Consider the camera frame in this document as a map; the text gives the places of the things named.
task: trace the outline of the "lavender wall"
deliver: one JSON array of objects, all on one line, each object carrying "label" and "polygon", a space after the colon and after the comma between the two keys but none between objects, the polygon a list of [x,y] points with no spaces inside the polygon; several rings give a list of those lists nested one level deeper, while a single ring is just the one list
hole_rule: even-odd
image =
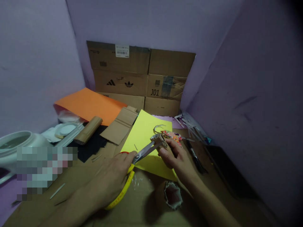
[{"label": "lavender wall", "polygon": [[302,40],[285,1],[247,0],[188,109],[288,225],[302,211]]},{"label": "lavender wall", "polygon": [[242,0],[67,0],[87,86],[95,89],[86,40],[197,53],[181,107],[202,82]]},{"label": "lavender wall", "polygon": [[85,86],[65,0],[0,1],[0,136],[42,132],[53,103]]}]

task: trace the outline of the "cardboard tube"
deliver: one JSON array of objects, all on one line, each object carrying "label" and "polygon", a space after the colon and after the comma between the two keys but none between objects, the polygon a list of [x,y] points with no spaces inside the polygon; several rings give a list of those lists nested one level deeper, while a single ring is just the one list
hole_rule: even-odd
[{"label": "cardboard tube", "polygon": [[173,152],[171,151],[169,145],[167,144],[167,142],[165,141],[163,135],[161,133],[159,134],[155,134],[151,137],[151,141],[154,141],[155,142],[155,145],[157,145],[158,143],[162,142],[162,145],[160,145],[158,148],[157,148],[157,151],[159,152],[159,150],[161,148],[164,148],[165,150],[167,150],[168,152],[170,152],[171,154],[173,154]]},{"label": "cardboard tube", "polygon": [[156,206],[161,213],[176,211],[183,203],[180,188],[172,181],[164,181],[155,190]]},{"label": "cardboard tube", "polygon": [[102,118],[94,116],[84,129],[74,138],[77,144],[84,145],[102,123]]}]

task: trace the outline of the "orange paper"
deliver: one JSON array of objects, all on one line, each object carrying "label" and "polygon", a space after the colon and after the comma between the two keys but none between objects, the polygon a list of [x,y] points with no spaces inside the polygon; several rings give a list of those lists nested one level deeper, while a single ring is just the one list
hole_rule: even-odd
[{"label": "orange paper", "polygon": [[55,102],[55,104],[68,109],[87,121],[90,121],[94,116],[101,117],[102,125],[107,126],[116,119],[123,107],[127,107],[122,102],[93,92],[88,88],[68,95]]}]

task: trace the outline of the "white plastic jar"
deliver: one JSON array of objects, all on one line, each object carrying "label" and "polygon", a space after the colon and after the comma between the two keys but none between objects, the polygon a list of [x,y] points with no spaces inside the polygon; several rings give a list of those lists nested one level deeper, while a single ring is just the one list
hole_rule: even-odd
[{"label": "white plastic jar", "polygon": [[0,138],[0,168],[10,171],[0,179],[4,183],[16,174],[17,147],[53,147],[42,135],[19,131]]}]

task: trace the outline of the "pixelated blur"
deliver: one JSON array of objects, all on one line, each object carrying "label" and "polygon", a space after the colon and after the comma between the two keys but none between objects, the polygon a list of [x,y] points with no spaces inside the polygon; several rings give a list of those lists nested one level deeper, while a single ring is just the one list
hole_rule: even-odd
[{"label": "pixelated blur", "polygon": [[42,194],[77,161],[77,147],[18,147],[17,180],[22,181],[18,201],[31,200],[31,195]]}]

